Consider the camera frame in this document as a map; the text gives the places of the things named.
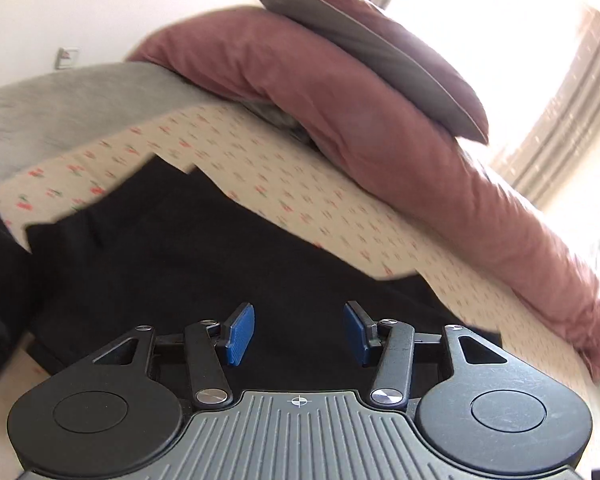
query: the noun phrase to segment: metal pivot screw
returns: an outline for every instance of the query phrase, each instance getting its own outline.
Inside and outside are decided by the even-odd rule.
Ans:
[[[207,388],[196,393],[196,399],[202,404],[220,404],[229,398],[229,394],[219,388]]]
[[[403,395],[393,388],[378,388],[371,392],[371,399],[378,404],[398,404]]]

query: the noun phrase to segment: mattress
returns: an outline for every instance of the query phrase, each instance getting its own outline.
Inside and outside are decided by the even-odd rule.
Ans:
[[[97,200],[154,153],[181,170],[196,166],[263,218],[375,278],[417,271],[465,323],[499,331],[507,351],[589,404],[594,434],[578,471],[587,477],[600,466],[600,385],[508,287],[426,226],[361,190],[288,132],[164,69],[115,64],[64,77],[0,89],[0,130],[8,140],[0,142],[0,161],[6,161],[0,163],[0,214],[22,244],[26,224]],[[50,116],[40,111],[49,103]],[[8,409],[44,377],[20,351],[0,380],[0,480],[19,472],[6,437]]]

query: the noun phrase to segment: gray ribbed plate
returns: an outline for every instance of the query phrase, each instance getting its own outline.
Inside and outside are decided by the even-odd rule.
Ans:
[[[34,473],[27,480],[41,480]],[[222,412],[197,413],[178,443],[124,480],[468,480],[398,413],[352,392],[245,392]],[[572,470],[554,478],[578,479]]]

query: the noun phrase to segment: pink pillow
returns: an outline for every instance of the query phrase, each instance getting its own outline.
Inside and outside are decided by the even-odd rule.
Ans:
[[[429,45],[368,0],[260,0],[367,65],[455,137],[483,144],[489,125],[474,89]]]
[[[600,379],[593,272],[441,126],[333,43],[278,14],[241,7],[160,30],[128,60],[154,62],[227,98],[275,103],[360,186],[424,220],[511,286]]]

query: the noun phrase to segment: blue gripper pad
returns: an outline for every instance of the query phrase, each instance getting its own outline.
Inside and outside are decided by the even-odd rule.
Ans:
[[[242,360],[255,327],[255,312],[253,305],[247,304],[234,322],[228,326],[226,342],[224,343],[224,364],[237,366]]]
[[[344,330],[356,361],[362,366],[368,365],[370,348],[366,341],[365,326],[348,304],[344,306]]]

